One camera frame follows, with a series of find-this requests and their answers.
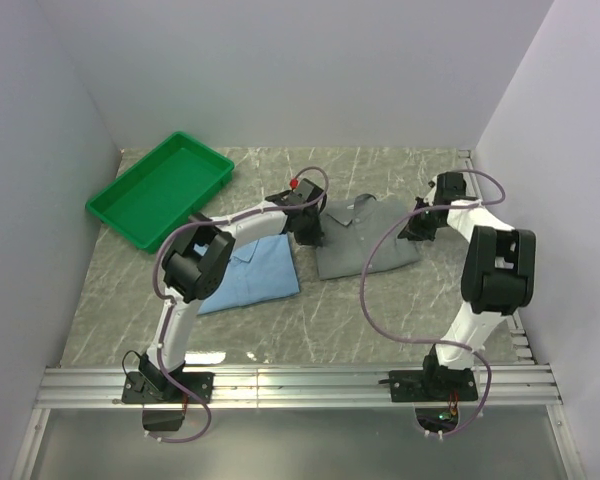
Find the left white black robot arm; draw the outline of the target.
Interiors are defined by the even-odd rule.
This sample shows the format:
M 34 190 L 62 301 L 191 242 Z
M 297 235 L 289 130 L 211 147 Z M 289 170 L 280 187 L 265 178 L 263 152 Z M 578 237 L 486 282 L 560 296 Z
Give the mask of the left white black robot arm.
M 289 232 L 301 245 L 319 245 L 319 214 L 325 204 L 324 200 L 299 205 L 263 201 L 250 210 L 223 217 L 196 214 L 192 222 L 167 237 L 152 274 L 163 310 L 156 335 L 139 364 L 150 395 L 169 402 L 184 388 L 180 374 L 187 338 L 201 303 L 222 283 L 233 251 Z

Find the light blue shirt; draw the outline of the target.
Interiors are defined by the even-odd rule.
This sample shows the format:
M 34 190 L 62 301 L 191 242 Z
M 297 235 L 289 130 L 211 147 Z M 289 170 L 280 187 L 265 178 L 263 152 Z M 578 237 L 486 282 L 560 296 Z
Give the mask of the light blue shirt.
M 299 292 L 288 236 L 268 236 L 232 253 L 220 286 L 203 301 L 198 314 L 247 307 Z

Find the grey long sleeve shirt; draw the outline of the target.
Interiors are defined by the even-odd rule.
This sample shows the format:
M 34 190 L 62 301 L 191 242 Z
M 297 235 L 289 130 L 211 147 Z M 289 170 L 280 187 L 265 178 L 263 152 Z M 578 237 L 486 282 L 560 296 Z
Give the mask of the grey long sleeve shirt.
M 365 193 L 346 200 L 330 200 L 320 215 L 323 242 L 315 250 L 318 277 L 332 280 L 357 276 L 374 247 L 378 250 L 368 268 L 370 273 L 384 272 L 418 262 L 416 247 L 392 235 L 381 237 L 407 213 L 399 199 L 378 200 Z

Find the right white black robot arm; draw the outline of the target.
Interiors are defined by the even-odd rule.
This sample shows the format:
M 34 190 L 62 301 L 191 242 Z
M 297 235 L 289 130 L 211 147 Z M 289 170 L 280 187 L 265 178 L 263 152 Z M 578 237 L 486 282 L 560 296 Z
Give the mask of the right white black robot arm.
M 420 376 L 424 394 L 440 400 L 469 382 L 473 353 L 483 347 L 504 317 L 530 303 L 536 236 L 499 220 L 476 199 L 431 205 L 418 197 L 414 212 L 401 238 L 434 240 L 438 229 L 450 227 L 468 242 L 460 281 L 461 307 L 441 342 L 425 357 Z

